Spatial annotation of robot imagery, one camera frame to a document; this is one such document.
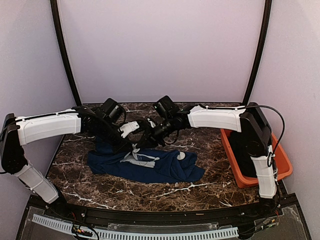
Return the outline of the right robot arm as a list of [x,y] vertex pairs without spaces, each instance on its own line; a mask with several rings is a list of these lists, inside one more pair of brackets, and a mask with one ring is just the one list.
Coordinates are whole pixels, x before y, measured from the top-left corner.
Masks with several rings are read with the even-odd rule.
[[237,149],[247,157],[249,167],[255,169],[259,196],[263,198],[255,205],[255,213],[266,217],[274,210],[272,198],[277,193],[278,169],[274,162],[277,147],[272,145],[272,129],[262,112],[263,105],[251,102],[247,106],[212,107],[199,103],[180,107],[166,95],[153,107],[163,120],[160,123],[143,122],[144,133],[137,143],[138,148],[165,146],[166,137],[184,129],[230,130],[238,144]]

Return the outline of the blue printed t-shirt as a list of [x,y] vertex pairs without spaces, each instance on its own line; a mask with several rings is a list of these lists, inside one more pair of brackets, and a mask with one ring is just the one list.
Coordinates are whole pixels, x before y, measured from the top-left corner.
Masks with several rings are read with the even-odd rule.
[[112,146],[98,141],[88,152],[87,165],[93,174],[108,174],[140,183],[194,183],[205,170],[196,166],[197,154],[184,152],[185,159],[177,160],[178,150],[140,149],[138,153],[113,153]]

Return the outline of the round gold white brooch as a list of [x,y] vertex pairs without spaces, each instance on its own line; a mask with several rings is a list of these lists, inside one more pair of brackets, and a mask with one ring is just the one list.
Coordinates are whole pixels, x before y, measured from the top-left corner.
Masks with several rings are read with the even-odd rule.
[[186,154],[184,152],[180,151],[176,158],[177,158],[177,160],[182,161],[185,159],[185,157],[186,157]]

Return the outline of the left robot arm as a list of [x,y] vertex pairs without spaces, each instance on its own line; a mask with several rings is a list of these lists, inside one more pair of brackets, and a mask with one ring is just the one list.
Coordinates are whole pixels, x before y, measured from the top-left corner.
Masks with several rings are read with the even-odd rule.
[[17,177],[30,190],[51,204],[60,218],[67,218],[70,206],[61,198],[59,190],[26,158],[24,146],[64,135],[90,133],[116,147],[131,147],[128,135],[139,128],[136,121],[118,124],[126,116],[124,108],[109,98],[96,108],[87,105],[34,116],[17,117],[8,114],[0,133],[1,174]]

